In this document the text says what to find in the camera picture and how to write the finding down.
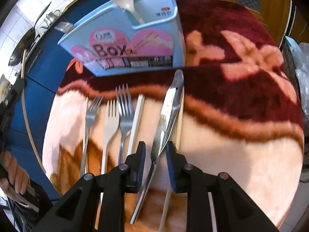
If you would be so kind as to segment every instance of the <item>metal fork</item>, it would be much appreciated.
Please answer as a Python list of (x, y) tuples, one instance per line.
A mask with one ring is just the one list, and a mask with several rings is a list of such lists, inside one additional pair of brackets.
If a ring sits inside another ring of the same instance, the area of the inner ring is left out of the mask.
[(92, 101), (91, 105), (86, 111), (86, 129), (87, 129), (87, 135), (85, 139), (85, 148), (82, 153), (82, 160), (81, 160), (81, 167), (80, 167), (80, 173), (79, 177), (81, 178), (85, 174), (85, 164), (86, 164), (86, 154), (87, 154), (87, 145), (88, 145), (88, 140), (90, 136), (90, 129), (91, 126), (95, 120), (95, 115), (98, 111), (98, 108), (101, 104), (103, 97), (95, 97), (94, 100)]
[(120, 148), (118, 156), (118, 165), (120, 165), (122, 164), (123, 145), (125, 143), (126, 137), (128, 137), (131, 134), (134, 119), (134, 109), (128, 84), (126, 84), (126, 89), (125, 86), (122, 85), (122, 91), (120, 86), (119, 89), (117, 89), (116, 87), (116, 97), (119, 109), (120, 131), (121, 131), (121, 140), (120, 140)]

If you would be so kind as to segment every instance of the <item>storage box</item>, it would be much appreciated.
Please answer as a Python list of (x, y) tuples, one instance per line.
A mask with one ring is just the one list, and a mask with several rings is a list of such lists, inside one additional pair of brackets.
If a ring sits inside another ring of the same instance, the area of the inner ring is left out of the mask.
[(109, 1), (58, 42), (96, 76), (183, 67), (185, 44), (176, 0), (134, 0), (144, 24)]

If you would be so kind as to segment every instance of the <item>black wok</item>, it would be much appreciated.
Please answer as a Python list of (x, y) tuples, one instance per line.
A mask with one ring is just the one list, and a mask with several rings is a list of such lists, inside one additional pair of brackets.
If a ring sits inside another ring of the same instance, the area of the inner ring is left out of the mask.
[(19, 41), (18, 45), (15, 47), (15, 50), (13, 51), (13, 54), (11, 55), (9, 66), (16, 66), (18, 65), (22, 58), (24, 50), (27, 51), (30, 50), (32, 44), (34, 43), (35, 37), (36, 37), (36, 30), (35, 26), (38, 20), (41, 16), (46, 12), (51, 2), (43, 9), (39, 17), (37, 18), (36, 22), (34, 23), (34, 26), (27, 31), (27, 33), (22, 37), (22, 39)]

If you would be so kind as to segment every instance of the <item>barcode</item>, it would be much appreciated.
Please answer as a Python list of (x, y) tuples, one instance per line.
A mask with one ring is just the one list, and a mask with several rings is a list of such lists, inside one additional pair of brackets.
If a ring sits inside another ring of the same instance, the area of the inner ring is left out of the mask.
[(149, 66), (148, 60), (145, 61), (131, 61), (131, 67)]

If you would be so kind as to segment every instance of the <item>metal bolt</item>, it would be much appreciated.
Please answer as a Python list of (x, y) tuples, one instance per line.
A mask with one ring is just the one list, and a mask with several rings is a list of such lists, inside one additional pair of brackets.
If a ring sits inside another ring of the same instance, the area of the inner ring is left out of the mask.
[(92, 179), (92, 174), (91, 174), (91, 173), (86, 173), (86, 174), (84, 175), (84, 180), (89, 181), (89, 180), (91, 180), (91, 179)]
[(230, 176), (228, 175), (228, 173), (226, 173), (226, 172), (220, 173), (219, 176), (220, 176), (221, 179), (224, 179), (224, 180), (226, 180), (227, 178), (230, 177)]
[(186, 164), (186, 165), (184, 165), (183, 168), (186, 169), (186, 170), (192, 170), (193, 166), (191, 164)]
[(121, 165), (119, 165), (119, 169), (120, 169), (121, 171), (128, 169), (128, 167), (129, 167), (129, 166), (128, 166), (127, 164), (121, 164)]

